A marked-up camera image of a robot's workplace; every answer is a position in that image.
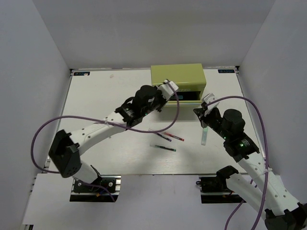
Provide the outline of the green cap highlighter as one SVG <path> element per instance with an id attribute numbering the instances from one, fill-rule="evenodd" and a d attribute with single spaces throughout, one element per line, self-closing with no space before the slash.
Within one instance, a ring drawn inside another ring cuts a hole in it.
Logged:
<path id="1" fill-rule="evenodd" d="M 202 130 L 202 137 L 201 137 L 201 144 L 203 146 L 205 146 L 206 143 L 207 143 L 207 134 L 208 134 L 208 127 L 203 128 L 203 130 Z"/>

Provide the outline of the chest drawer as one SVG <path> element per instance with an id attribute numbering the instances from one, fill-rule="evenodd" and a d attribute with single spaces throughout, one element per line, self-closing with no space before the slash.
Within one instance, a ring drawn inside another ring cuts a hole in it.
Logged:
<path id="1" fill-rule="evenodd" d="M 180 107 L 197 107 L 201 104 L 201 91 L 186 91 L 177 92 Z M 173 95 L 170 100 L 166 103 L 165 107 L 176 108 L 177 100 L 176 96 Z"/>

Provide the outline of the green metal drawer chest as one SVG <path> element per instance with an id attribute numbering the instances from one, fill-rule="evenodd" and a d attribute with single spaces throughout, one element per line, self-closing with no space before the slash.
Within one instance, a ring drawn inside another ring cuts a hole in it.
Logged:
<path id="1" fill-rule="evenodd" d="M 164 80 L 173 81 L 179 87 L 177 92 L 201 91 L 202 95 L 207 84 L 200 63 L 151 66 L 152 85 L 158 86 Z"/>

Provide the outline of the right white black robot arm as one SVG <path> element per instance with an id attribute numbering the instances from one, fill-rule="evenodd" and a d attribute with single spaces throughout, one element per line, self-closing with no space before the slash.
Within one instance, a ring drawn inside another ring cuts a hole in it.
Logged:
<path id="1" fill-rule="evenodd" d="M 224 139 L 226 152 L 251 177 L 255 185 L 245 180 L 232 166 L 220 169 L 217 187 L 222 191 L 232 190 L 260 213 L 269 230 L 302 230 L 307 226 L 307 206 L 300 203 L 285 188 L 266 162 L 259 148 L 244 132 L 245 121 L 235 109 L 223 115 L 218 108 L 211 111 L 196 108 L 193 112 L 202 127 L 210 127 Z"/>

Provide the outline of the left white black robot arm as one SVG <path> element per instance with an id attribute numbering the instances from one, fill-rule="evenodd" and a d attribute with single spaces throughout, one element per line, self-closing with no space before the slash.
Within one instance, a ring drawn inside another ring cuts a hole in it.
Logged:
<path id="1" fill-rule="evenodd" d="M 81 160 L 81 156 L 94 145 L 117 133 L 132 129 L 152 111 L 160 112 L 178 91 L 173 81 L 164 81 L 159 86 L 143 85 L 133 97 L 95 123 L 67 133 L 56 133 L 49 150 L 49 157 L 63 178 L 74 177 L 85 182 L 90 191 L 101 187 L 98 171 Z"/>

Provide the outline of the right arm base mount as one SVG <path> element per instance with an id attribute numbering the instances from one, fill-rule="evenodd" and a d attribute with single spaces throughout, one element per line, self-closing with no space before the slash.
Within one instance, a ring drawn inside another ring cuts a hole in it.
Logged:
<path id="1" fill-rule="evenodd" d="M 196 186 L 200 189 L 202 204 L 238 204 L 242 201 L 217 176 L 201 176 L 196 181 Z"/>

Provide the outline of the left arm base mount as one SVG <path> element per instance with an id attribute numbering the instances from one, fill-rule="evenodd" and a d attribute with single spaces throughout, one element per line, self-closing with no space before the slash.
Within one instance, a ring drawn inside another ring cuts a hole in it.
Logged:
<path id="1" fill-rule="evenodd" d="M 95 184 L 104 187 L 84 185 L 80 180 L 74 179 L 70 202 L 113 203 L 116 202 L 120 192 L 121 176 L 103 176 Z"/>

